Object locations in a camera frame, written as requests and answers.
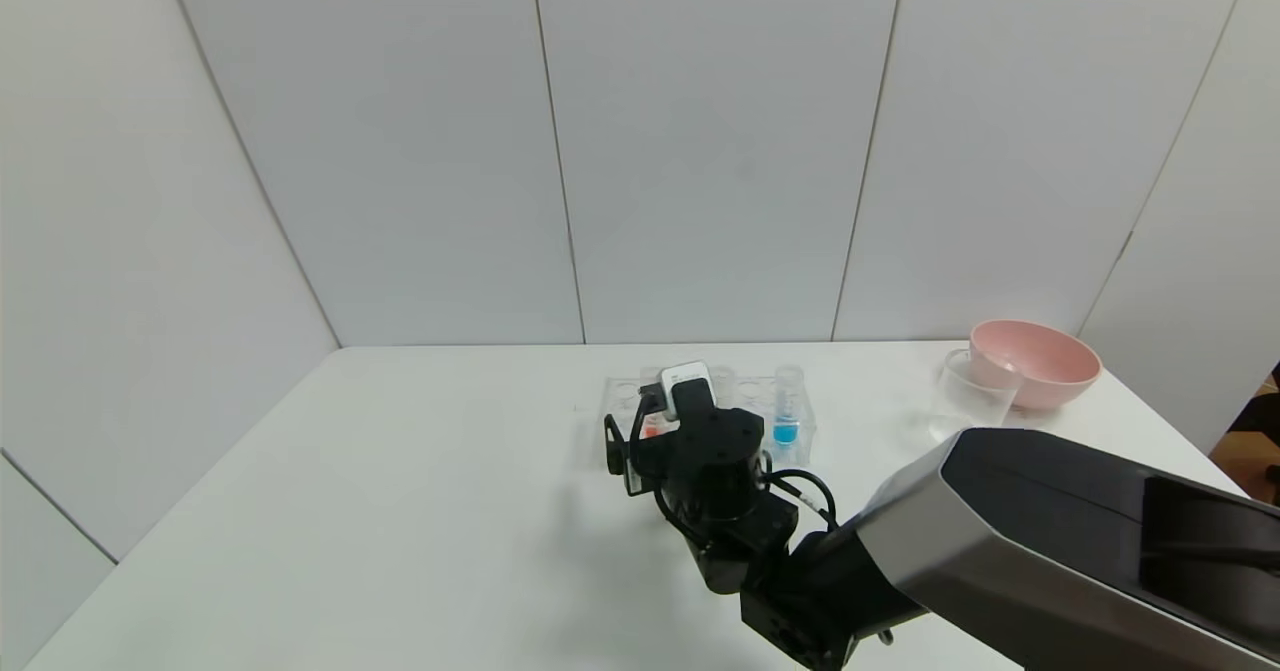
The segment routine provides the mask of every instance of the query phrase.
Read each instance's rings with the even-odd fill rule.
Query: white wall panel
[[[901,0],[838,339],[1078,330],[1233,0]]]
[[[1280,361],[1280,0],[1239,0],[1133,239],[1084,325],[1208,452]]]
[[[589,342],[831,336],[895,0],[540,0]]]
[[[0,461],[5,671],[22,671],[114,566],[6,461]]]
[[[335,344],[177,0],[0,47],[5,447],[120,556]]]
[[[581,342],[534,0],[183,0],[343,344]]]

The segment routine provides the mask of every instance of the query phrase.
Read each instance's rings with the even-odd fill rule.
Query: test tube with blue liquid
[[[804,412],[804,369],[778,366],[777,371],[773,371],[773,383],[778,394],[773,407],[773,443],[786,448],[800,437],[800,420]]]

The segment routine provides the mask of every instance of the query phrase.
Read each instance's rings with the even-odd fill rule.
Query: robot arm
[[[718,408],[705,378],[640,393],[628,438],[605,417],[609,470],[806,668],[927,611],[1036,670],[1280,668],[1276,508],[1051,434],[970,429],[791,549],[799,511],[772,490],[796,489],[760,452],[764,421]],[[680,428],[639,438],[658,411]]]

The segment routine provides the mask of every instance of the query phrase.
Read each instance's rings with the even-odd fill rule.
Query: white tabletop
[[[604,471],[604,379],[695,359],[739,375],[804,366],[812,466],[849,517],[929,447],[919,412],[959,346],[339,351],[28,668],[794,668],[736,597],[705,590],[653,501]],[[1110,374],[1033,425],[1238,490]],[[932,615],[896,635],[860,644],[850,667],[1012,667]]]

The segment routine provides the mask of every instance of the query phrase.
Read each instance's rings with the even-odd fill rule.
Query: cable
[[[773,473],[768,474],[764,479],[765,479],[765,481],[769,481],[773,485],[778,487],[780,489],[782,489],[782,490],[790,493],[791,496],[799,498],[801,502],[805,502],[805,506],[809,506],[810,508],[813,508],[813,506],[806,502],[804,494],[800,493],[800,489],[797,489],[797,488],[792,487],[791,484],[787,484],[786,481],[781,480],[781,479],[792,479],[792,478],[795,478],[795,479],[804,479],[804,480],[812,483],[813,485],[818,487],[818,490],[822,492],[823,499],[827,502],[827,511],[826,511],[826,515],[822,511],[818,511],[817,508],[814,508],[814,511],[817,511],[818,515],[822,516],[827,521],[827,529],[828,530],[831,530],[831,531],[836,530],[836,528],[840,525],[836,521],[836,519],[838,519],[838,516],[836,515],[836,497],[831,494],[831,489],[828,489],[827,484],[824,484],[822,481],[822,479],[819,479],[815,474],[805,471],[804,469],[783,469],[781,471],[773,471]]]
[[[838,524],[836,522],[836,516],[832,516],[831,513],[827,512],[826,508],[822,508],[820,506],[818,506],[818,503],[815,503],[813,501],[813,498],[809,498],[805,494],[800,493],[800,489],[792,487],[791,484],[783,481],[782,479],[774,479],[773,480],[773,485],[776,485],[780,489],[782,489],[783,492],[794,496],[796,498],[796,501],[799,501],[800,503],[804,503],[805,506],[808,506],[809,508],[812,508],[814,513],[817,513],[819,517],[822,517],[823,521],[827,521],[827,530],[828,531],[835,531],[836,530],[836,528],[838,526]]]

